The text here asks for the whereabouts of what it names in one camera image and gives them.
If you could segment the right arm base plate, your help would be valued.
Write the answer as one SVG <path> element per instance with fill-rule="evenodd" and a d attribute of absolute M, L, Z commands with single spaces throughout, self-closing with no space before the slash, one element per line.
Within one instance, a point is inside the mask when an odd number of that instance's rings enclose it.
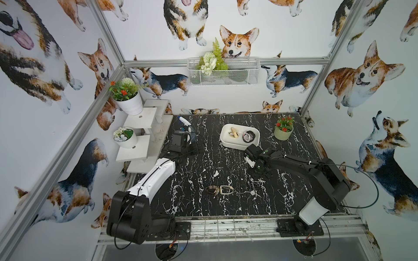
<path fill-rule="evenodd" d="M 276 231 L 280 233 L 281 237 L 324 235 L 324 231 L 319 221 L 316 221 L 313 225 L 308 225 L 299 217 L 293 217 L 289 219 L 277 219 L 276 224 Z"/>

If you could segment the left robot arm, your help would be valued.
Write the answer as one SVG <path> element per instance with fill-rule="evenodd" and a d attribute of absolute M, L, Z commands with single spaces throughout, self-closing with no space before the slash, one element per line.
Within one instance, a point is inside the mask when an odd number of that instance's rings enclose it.
<path fill-rule="evenodd" d="M 114 240 L 142 244 L 151 240 L 177 239 L 180 227 L 174 216 L 152 214 L 151 202 L 164 183 L 176 171 L 182 159 L 199 153 L 197 132 L 176 130 L 169 150 L 132 188 L 118 191 L 112 198 L 107 235 Z"/>

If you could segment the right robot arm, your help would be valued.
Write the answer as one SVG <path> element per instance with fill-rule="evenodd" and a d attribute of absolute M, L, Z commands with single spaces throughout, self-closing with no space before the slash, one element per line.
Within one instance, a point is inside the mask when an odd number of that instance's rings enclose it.
<path fill-rule="evenodd" d="M 283 170 L 307 181 L 312 189 L 312 198 L 291 221 L 293 233 L 309 232 L 327 212 L 338 206 L 352 189 L 348 179 L 334 162 L 328 158 L 320 161 L 288 156 L 278 150 L 262 150 L 250 145 L 244 151 L 246 160 L 256 174 Z"/>

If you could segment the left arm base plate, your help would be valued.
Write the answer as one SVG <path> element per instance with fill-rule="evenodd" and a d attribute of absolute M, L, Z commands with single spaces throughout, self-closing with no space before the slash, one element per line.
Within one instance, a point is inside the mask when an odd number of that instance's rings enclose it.
<path fill-rule="evenodd" d="M 146 241 L 188 240 L 191 233 L 191 222 L 174 222 L 165 231 L 150 233 Z"/>

